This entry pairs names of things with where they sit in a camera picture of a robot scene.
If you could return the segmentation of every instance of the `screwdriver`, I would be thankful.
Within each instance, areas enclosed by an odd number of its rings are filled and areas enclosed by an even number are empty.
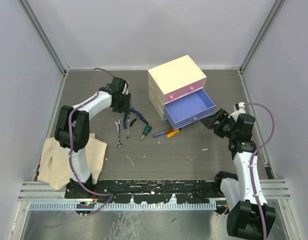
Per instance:
[[[172,128],[169,129],[169,130],[166,130],[166,131],[160,131],[160,132],[158,132],[158,133],[155,133],[155,134],[153,135],[153,138],[157,138],[157,137],[163,136],[163,135],[165,135],[165,134],[170,133],[171,131],[173,131]]]
[[[152,129],[152,126],[150,126],[150,125],[145,126],[144,131],[143,131],[143,136],[140,139],[140,141],[144,138],[144,136],[147,136],[147,134],[151,131],[151,129]]]
[[[171,133],[169,133],[169,134],[167,135],[167,137],[168,137],[168,138],[171,138],[171,137],[174,136],[175,134],[178,134],[181,130],[182,130],[182,128],[177,129],[177,130],[175,130],[175,131],[172,131]]]

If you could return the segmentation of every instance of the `white wall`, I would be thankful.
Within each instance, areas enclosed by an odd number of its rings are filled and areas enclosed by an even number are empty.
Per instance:
[[[245,72],[254,101],[269,106],[274,173],[287,181],[308,239],[308,0],[286,0]],[[269,116],[259,112],[264,138]]]
[[[231,68],[242,65],[274,0],[29,3],[71,69],[149,68],[186,54],[202,68]]]
[[[62,79],[17,0],[0,0],[0,240],[31,180]]]

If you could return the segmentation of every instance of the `cable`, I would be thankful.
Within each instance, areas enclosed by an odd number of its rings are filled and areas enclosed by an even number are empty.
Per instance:
[[[105,70],[105,69],[103,69],[103,68],[100,68],[100,67],[94,68],[94,69],[93,69],[93,77],[94,77],[95,86],[96,86],[96,89],[97,89],[97,94],[96,94],[96,96],[94,96],[93,98],[91,98],[91,99],[89,99],[87,102],[85,102],[85,103],[84,103],[85,105],[91,103],[91,102],[92,102],[93,100],[95,100],[95,99],[98,97],[98,95],[99,95],[99,89],[98,89],[98,87],[97,87],[97,80],[96,80],[96,76],[95,76],[95,71],[96,71],[96,70],[101,70],[101,71],[107,72],[107,73],[110,74],[112,77],[114,77],[114,75],[113,75],[111,72],[109,72],[109,71],[107,71],[107,70]],[[107,201],[106,201],[103,205],[101,205],[98,209],[96,209],[96,210],[90,212],[89,214],[87,214],[87,215],[89,216],[89,215],[93,215],[93,214],[96,214],[97,212],[99,212],[100,209],[102,209],[107,203],[109,203],[109,202],[111,201],[111,199],[113,198],[114,195],[113,195],[112,193],[97,193],[97,192],[93,192],[93,191],[89,190],[89,189],[86,188],[86,187],[83,185],[83,183],[80,181],[80,179],[79,179],[79,177],[78,177],[78,175],[77,175],[77,173],[76,173],[76,171],[75,171],[75,169],[74,169],[73,161],[72,161],[72,153],[73,153],[73,151],[74,151],[74,137],[73,137],[72,117],[73,117],[74,112],[77,111],[78,109],[82,108],[82,107],[83,107],[82,104],[80,104],[79,106],[75,107],[75,108],[70,112],[70,114],[69,114],[69,119],[68,119],[69,140],[70,140],[70,151],[69,151],[69,165],[70,165],[70,169],[72,170],[72,172],[73,172],[75,178],[77,179],[77,182],[79,183],[79,185],[80,185],[86,192],[88,192],[88,193],[90,193],[90,194],[93,194],[93,195],[96,195],[96,196],[100,196],[100,197],[109,197],[109,198],[107,199]]]
[[[223,212],[223,216],[225,216],[225,214],[227,213],[227,211],[228,211],[228,207],[227,208],[225,208],[225,211]]]
[[[97,85],[97,80],[96,80],[96,70],[100,70],[100,71],[103,71],[103,72],[106,72],[108,73],[110,76],[112,76],[113,78],[115,77],[110,71],[106,70],[106,69],[103,69],[103,68],[100,68],[100,67],[95,67],[93,69],[93,79],[94,79],[94,82],[95,82],[95,87],[96,87],[96,91],[97,91],[97,96],[99,95],[99,86]]]
[[[250,166],[253,166],[253,160],[254,160],[254,157],[256,156],[256,154],[259,152],[259,150],[260,150],[262,147],[264,147],[266,144],[268,144],[268,142],[272,139],[272,137],[273,137],[273,135],[274,135],[274,131],[275,131],[275,120],[274,120],[273,113],[272,113],[266,106],[264,106],[263,104],[248,102],[248,103],[245,103],[245,105],[256,105],[256,106],[260,106],[260,107],[266,109],[267,112],[269,113],[271,119],[272,119],[272,131],[271,131],[271,133],[270,133],[270,135],[269,135],[269,138],[266,140],[266,142],[264,142],[261,146],[259,146],[259,147],[253,152],[252,156],[250,157]],[[264,216],[264,212],[263,212],[263,209],[262,209],[262,205],[260,204],[259,197],[258,197],[258,194],[257,194],[256,184],[255,184],[255,180],[254,180],[253,168],[250,167],[250,168],[249,168],[249,171],[250,171],[251,182],[252,182],[252,187],[253,187],[255,199],[256,199],[256,202],[257,202],[257,205],[258,205],[258,209],[259,209],[259,213],[260,213],[260,219],[261,219],[261,221],[262,221],[263,240],[266,240],[266,239],[267,239],[267,231],[266,231],[265,216]]]

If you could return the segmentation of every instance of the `wrench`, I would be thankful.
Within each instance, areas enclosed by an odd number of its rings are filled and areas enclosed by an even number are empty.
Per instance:
[[[117,148],[123,148],[124,145],[123,143],[120,141],[120,120],[115,121],[116,127],[117,127],[117,134],[118,134],[118,143],[117,143]]]
[[[129,117],[126,118],[127,120],[127,135],[126,135],[126,139],[129,139]]]

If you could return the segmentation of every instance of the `pink drawer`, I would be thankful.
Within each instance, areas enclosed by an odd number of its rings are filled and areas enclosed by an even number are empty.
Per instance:
[[[172,91],[168,94],[165,95],[165,104],[167,103],[170,103],[174,100],[177,100],[183,96],[186,96],[188,94],[191,94],[197,90],[200,90],[204,87],[205,85],[205,82],[206,82],[206,78],[202,79],[202,80],[199,80],[199,81],[196,81],[196,82],[193,82],[191,83],[190,85],[187,85],[187,86],[184,86],[180,89],[177,89],[175,91]]]

